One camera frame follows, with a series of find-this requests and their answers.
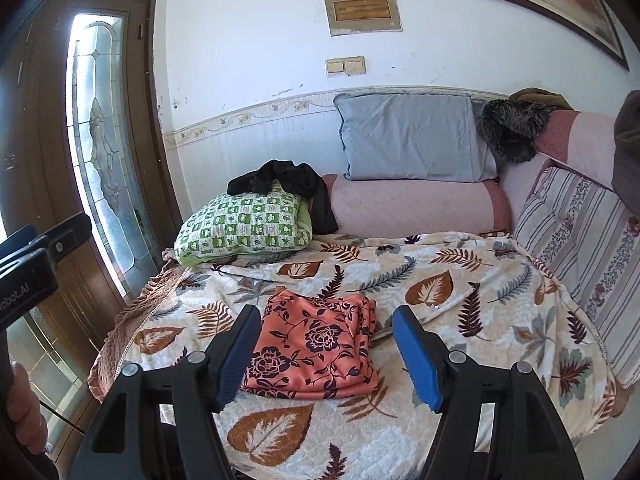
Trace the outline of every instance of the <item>silver bolt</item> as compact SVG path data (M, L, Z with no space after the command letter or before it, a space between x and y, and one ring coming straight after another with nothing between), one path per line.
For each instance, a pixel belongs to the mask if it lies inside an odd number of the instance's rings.
M138 365L129 364L122 369L122 374L131 377L138 373Z
M203 362L206 358L206 354L200 350L196 350L187 355L187 361L194 365Z
M449 354L449 361L457 365L461 365L463 362L466 361L466 355L456 350L455 352L451 352Z
M516 368L521 374L530 374L533 371L533 366L526 361L519 361Z

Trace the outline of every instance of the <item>finger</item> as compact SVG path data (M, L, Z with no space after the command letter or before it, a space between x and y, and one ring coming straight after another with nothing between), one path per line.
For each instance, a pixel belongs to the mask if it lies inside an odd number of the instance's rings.
M45 446L47 445L47 421L44 420L44 417L40 415L40 428L38 429L38 434L34 439L33 443L29 446L29 452L32 455L39 455L44 451Z
M15 437L23 446L30 446L38 437L40 431L40 405L33 402L30 396L28 400L29 409L26 415L16 424Z
M25 398L29 397L31 387L27 370L20 363L15 363L13 368L14 383L6 396L6 410L9 418L14 422L18 422L29 410L29 403L25 402Z

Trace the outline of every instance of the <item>orange garment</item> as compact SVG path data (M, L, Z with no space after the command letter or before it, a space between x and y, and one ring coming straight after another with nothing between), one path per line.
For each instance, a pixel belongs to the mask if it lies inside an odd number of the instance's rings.
M283 290L272 296L242 389L284 399L338 399L371 393L369 359L376 302L360 294L320 300Z

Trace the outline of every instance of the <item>light switch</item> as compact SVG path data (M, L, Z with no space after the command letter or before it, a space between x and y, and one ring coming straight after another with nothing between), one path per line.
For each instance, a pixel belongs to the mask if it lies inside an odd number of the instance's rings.
M344 58L344 73L346 75L359 75L364 74L366 71L364 56Z
M337 74L340 72L344 72L344 60L342 58L339 59L327 59L326 60L326 73L329 74Z

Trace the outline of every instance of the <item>blue-gray pillowcase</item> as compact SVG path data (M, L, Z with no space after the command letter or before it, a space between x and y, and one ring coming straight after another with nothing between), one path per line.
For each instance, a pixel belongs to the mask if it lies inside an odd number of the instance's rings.
M338 94L350 180L480 182L497 176L468 96Z

